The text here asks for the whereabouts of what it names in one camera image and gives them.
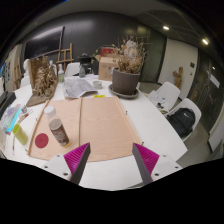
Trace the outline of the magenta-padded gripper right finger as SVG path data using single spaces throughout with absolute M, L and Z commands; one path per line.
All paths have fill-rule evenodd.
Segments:
M 152 150 L 133 144 L 132 153 L 136 160 L 144 185 L 166 177 L 182 169 L 182 167 L 168 155 L 159 155 Z

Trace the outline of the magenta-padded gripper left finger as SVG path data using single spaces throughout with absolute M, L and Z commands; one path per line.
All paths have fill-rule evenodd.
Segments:
M 55 155 L 42 166 L 42 169 L 78 185 L 90 152 L 90 144 L 83 144 L 65 155 Z

